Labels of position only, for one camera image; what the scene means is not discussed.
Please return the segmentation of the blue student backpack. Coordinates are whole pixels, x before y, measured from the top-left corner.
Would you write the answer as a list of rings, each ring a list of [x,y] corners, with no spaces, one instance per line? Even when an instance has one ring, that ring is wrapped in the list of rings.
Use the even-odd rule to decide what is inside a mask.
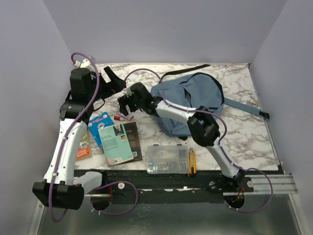
[[[163,97],[162,92],[164,90],[167,101],[184,107],[198,108],[205,106],[210,112],[221,115],[224,105],[228,105],[244,112],[270,119],[269,113],[263,110],[225,98],[222,85],[209,74],[197,72],[174,80],[163,81],[165,76],[179,75],[208,66],[210,65],[201,65],[165,73],[161,78],[162,83],[160,82],[151,88],[151,95]],[[186,124],[165,117],[156,117],[155,120],[161,131],[169,137],[187,138],[191,136]]]

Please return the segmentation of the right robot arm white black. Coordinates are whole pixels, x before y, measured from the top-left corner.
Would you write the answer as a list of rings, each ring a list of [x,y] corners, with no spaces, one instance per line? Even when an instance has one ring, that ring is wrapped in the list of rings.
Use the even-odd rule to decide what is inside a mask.
[[[196,144],[206,148],[221,168],[225,187],[235,192],[243,186],[245,171],[236,165],[223,148],[216,116],[204,106],[188,108],[174,104],[165,97],[152,96],[142,83],[135,83],[118,98],[119,111],[129,112],[143,110],[145,113],[161,118],[170,118],[187,125]]]

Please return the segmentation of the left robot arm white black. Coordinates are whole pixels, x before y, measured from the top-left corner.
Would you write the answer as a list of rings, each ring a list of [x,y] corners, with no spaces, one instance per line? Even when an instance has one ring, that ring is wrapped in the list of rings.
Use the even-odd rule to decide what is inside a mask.
[[[95,190],[104,193],[107,179],[95,171],[74,178],[74,166],[80,141],[87,130],[95,101],[105,100],[121,92],[126,83],[110,67],[104,68],[110,81],[96,77],[87,68],[73,69],[70,74],[70,91],[60,107],[60,130],[50,166],[40,182],[33,184],[32,192],[46,206],[78,210],[85,194]]]

